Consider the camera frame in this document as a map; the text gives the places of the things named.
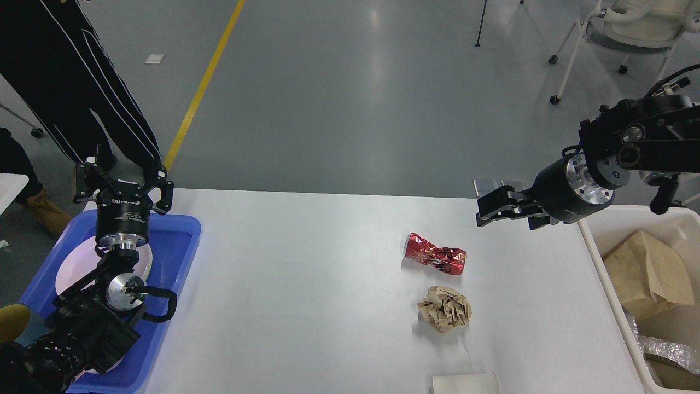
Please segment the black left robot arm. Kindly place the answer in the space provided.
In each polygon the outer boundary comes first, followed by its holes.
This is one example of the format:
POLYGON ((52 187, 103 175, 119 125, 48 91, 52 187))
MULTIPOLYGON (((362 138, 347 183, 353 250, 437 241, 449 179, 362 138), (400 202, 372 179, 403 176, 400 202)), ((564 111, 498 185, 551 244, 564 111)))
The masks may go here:
POLYGON ((159 159, 143 167, 142 185, 113 179, 102 155, 74 170, 73 200, 97 204, 96 267, 53 304, 47 332, 28 345, 2 341, 3 393, 64 393, 88 370, 104 374, 140 339, 140 320, 163 323, 177 311, 170 289, 147 285, 135 274, 138 247, 149 242, 150 212, 172 207, 173 182, 159 159))

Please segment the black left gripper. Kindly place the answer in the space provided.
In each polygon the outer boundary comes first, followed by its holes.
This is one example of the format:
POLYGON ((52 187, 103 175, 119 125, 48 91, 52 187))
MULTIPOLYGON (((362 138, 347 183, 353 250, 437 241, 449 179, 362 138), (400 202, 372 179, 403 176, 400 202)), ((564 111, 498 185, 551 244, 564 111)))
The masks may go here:
POLYGON ((73 169, 73 203, 97 204, 95 240, 101 247, 141 247, 149 241, 150 209, 159 215, 172 208, 173 182, 167 179, 167 169, 160 159, 151 159, 142 167, 144 185, 120 186, 103 169, 107 159, 103 145, 73 169), (153 206, 149 193, 160 192, 153 206))

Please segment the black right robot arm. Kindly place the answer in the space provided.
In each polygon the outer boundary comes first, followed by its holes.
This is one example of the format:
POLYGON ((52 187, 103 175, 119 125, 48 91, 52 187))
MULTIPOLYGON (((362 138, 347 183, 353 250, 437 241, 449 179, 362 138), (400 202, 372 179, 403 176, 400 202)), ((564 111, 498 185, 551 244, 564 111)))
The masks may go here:
POLYGON ((656 215, 673 207, 680 175, 698 173, 698 104, 679 90, 690 84, 685 67, 658 80, 638 99, 602 105, 599 115, 580 123, 579 142, 562 150, 532 186, 503 185, 479 197, 476 224, 527 218, 536 230, 572 224, 609 207, 633 171, 658 191, 650 202, 656 215))

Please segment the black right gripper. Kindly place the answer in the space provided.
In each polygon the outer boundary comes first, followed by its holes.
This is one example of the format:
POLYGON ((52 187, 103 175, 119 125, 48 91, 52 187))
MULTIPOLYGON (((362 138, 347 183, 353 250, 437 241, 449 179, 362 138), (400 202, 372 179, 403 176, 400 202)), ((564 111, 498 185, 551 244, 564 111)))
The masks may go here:
POLYGON ((530 230, 571 224, 610 206, 614 196, 593 179, 584 154, 567 154, 541 171, 530 189, 505 185, 478 198, 476 225, 521 218, 530 230))

